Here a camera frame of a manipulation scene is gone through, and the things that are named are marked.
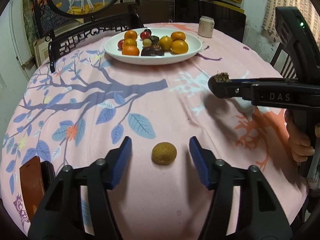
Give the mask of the person's right hand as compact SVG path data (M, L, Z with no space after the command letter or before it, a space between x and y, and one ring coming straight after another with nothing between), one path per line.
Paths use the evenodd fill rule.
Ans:
M315 150L311 146L309 137L301 132L295 124L292 111L285 111L286 130L289 134L288 145L294 161L302 163L307 161L308 156L314 155Z

